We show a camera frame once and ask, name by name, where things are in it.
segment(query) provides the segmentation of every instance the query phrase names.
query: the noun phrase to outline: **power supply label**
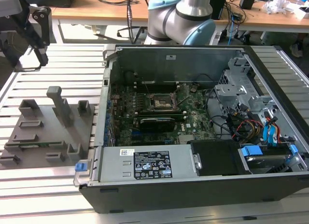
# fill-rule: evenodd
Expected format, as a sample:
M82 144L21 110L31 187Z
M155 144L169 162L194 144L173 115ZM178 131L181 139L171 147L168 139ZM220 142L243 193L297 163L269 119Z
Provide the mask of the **power supply label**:
M172 177L168 151L134 153L134 178L136 180Z

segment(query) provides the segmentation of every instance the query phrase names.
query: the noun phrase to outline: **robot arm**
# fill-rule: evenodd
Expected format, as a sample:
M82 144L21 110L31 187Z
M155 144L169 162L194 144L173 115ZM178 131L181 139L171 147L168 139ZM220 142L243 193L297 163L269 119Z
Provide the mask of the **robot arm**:
M145 44L207 44L215 31L209 1L149 0Z
M39 23L42 30L40 36L29 22L29 16ZM16 31L27 40L32 52L20 58L8 44L7 32ZM51 9L48 7L33 7L26 0L0 0L0 50L17 71L39 70L48 62L47 46L52 35ZM39 62L29 59L35 54Z

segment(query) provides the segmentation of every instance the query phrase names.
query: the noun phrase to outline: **office chair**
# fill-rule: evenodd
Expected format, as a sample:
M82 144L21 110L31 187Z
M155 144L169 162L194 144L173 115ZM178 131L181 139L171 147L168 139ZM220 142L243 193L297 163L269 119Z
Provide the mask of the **office chair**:
M135 28L138 28L139 31L137 32L137 34L136 34L136 36L134 38L133 44L136 43L137 39L140 37L140 34L144 33L145 29L147 29L147 27L132 26L132 29L135 29ZM126 28L122 28L122 29L117 30L117 37L122 37L121 34L120 34L120 31L124 31L124 30L129 30L129 28L126 27Z

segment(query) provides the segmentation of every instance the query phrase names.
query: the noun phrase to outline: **gray fixture base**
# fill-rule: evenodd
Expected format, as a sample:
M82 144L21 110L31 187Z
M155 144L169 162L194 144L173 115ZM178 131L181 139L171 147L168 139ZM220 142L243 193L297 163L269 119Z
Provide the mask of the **gray fixture base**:
M0 169L72 166L86 159L94 105L80 101L69 107L71 122L65 127L53 105L23 100L22 115L0 156Z

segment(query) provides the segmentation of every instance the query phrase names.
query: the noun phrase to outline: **white label sticker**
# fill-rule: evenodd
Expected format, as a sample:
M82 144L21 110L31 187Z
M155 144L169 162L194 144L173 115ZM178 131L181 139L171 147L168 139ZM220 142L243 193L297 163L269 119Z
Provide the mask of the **white label sticker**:
M120 149L120 155L134 155L134 149Z
M166 60L176 60L176 55L166 55Z

